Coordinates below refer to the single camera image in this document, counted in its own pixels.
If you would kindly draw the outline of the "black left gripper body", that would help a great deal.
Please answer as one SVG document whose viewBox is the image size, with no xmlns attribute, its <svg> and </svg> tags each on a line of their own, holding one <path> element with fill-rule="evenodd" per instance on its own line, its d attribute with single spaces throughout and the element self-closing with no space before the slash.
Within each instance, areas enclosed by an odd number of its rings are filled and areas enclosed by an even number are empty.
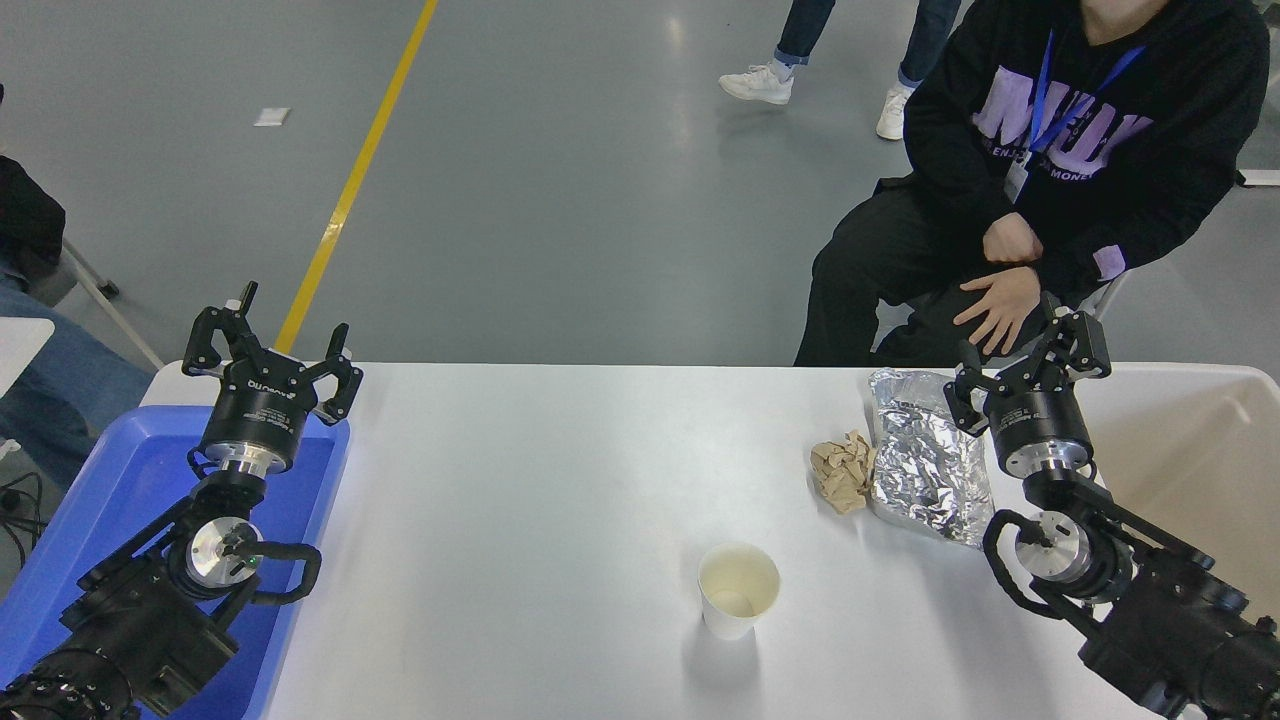
<svg viewBox="0 0 1280 720">
<path fill-rule="evenodd" d="M 271 456 L 270 471 L 292 469 L 316 401 L 314 387 L 301 378 L 303 369 L 287 355 L 268 355 L 264 364 L 242 357 L 223 365 L 204 432 L 204 456 L 221 461 L 252 446 Z"/>
</svg>

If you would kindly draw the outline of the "person's left hand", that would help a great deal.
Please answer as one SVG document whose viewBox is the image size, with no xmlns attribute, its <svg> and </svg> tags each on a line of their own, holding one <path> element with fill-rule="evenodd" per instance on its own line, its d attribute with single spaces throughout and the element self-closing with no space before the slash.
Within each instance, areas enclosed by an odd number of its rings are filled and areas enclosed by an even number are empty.
<svg viewBox="0 0 1280 720">
<path fill-rule="evenodd" d="M 1029 266 L 983 275 L 961 284 L 960 290 L 980 291 L 982 296 L 960 311 L 954 318 L 954 324 L 977 322 L 968 341 L 988 357 L 1004 356 L 1015 350 L 1028 316 L 1041 304 L 1041 281 Z"/>
</svg>

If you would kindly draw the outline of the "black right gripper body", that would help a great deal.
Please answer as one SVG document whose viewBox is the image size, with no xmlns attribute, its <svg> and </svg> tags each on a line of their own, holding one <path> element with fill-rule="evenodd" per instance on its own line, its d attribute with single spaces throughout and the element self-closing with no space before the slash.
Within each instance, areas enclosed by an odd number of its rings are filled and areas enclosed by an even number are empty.
<svg viewBox="0 0 1280 720">
<path fill-rule="evenodd" d="M 1074 380 L 1057 368 L 1037 375 L 1010 368 L 995 378 L 986 419 L 1002 469 L 1083 469 L 1093 461 Z"/>
</svg>

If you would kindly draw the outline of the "person's right hand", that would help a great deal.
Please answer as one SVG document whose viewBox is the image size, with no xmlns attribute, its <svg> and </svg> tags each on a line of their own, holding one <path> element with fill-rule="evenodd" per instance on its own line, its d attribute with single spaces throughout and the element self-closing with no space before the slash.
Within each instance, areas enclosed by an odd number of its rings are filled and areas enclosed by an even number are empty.
<svg viewBox="0 0 1280 720">
<path fill-rule="evenodd" d="M 1044 247 L 1025 218 L 1011 211 L 989 224 L 982 238 L 984 259 L 998 265 L 1025 265 L 1042 258 Z"/>
</svg>

